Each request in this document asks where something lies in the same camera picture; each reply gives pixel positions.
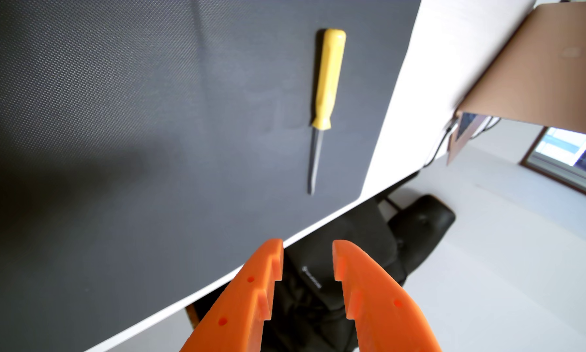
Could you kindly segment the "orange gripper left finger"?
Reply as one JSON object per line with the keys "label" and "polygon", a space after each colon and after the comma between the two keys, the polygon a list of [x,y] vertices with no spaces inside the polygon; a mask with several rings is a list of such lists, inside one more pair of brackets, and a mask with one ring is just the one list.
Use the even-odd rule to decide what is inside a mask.
{"label": "orange gripper left finger", "polygon": [[283,271],[283,241],[268,239],[245,262],[180,351],[260,351]]}

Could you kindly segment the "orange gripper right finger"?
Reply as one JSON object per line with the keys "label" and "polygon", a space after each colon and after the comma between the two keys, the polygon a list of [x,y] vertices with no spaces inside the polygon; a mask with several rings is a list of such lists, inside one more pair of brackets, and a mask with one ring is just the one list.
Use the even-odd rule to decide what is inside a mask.
{"label": "orange gripper right finger", "polygon": [[360,351],[441,351],[422,310],[367,252],[335,240],[332,255]]}

